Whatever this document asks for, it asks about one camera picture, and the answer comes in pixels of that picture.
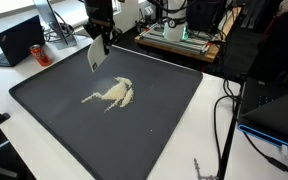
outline green light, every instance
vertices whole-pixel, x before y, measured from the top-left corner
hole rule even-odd
[[[184,26],[184,31],[183,31],[183,35],[182,35],[182,40],[186,40],[188,38],[188,34],[187,34],[187,31],[186,31],[186,26]]]

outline electronic device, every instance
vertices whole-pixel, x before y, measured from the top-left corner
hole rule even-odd
[[[275,146],[288,147],[288,94],[240,116],[238,129]]]
[[[188,6],[186,11],[187,28],[193,31],[217,33],[220,20],[217,20],[216,16],[220,14],[220,17],[223,17],[224,11],[220,9],[222,3],[224,3],[223,0],[198,0]]]
[[[38,16],[0,33],[0,47],[3,51],[0,54],[0,66],[14,67],[31,54],[29,47],[34,44],[45,44]]]
[[[42,16],[44,22],[56,33],[59,39],[52,41],[57,49],[64,49],[76,46],[73,31],[68,29],[66,24],[59,24],[51,4],[48,0],[33,0],[34,4]]]
[[[239,107],[239,116],[246,114],[266,103],[288,94],[288,88],[272,82],[263,82],[247,78],[242,87],[243,101]]]

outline window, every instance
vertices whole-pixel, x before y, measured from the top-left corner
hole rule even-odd
[[[117,11],[118,10],[117,0],[112,0],[112,4],[113,4],[113,10]],[[33,5],[34,5],[33,0],[0,0],[0,14]]]

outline white table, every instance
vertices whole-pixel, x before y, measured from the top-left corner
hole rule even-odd
[[[76,47],[58,51],[53,45],[47,44],[44,49],[54,64],[91,42],[90,39],[80,37]],[[93,179],[88,171],[9,95],[8,90],[11,87],[44,69],[32,56],[16,67],[0,68],[0,112],[11,115],[0,128],[37,179]],[[197,179],[194,158],[200,165],[202,175],[216,175],[218,160],[213,133],[213,108],[216,100],[224,95],[222,84],[222,79],[204,74],[200,86],[148,179]],[[235,94],[240,89],[236,83],[230,83],[230,87]],[[218,105],[217,123],[222,150],[232,118],[231,105],[229,99],[224,99]]]

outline monitor stand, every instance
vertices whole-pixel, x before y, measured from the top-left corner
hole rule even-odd
[[[74,38],[74,35],[70,35],[66,37],[66,41],[67,41],[67,44],[64,39],[61,39],[60,41],[52,42],[52,44],[54,44],[58,50],[76,46],[76,40]]]

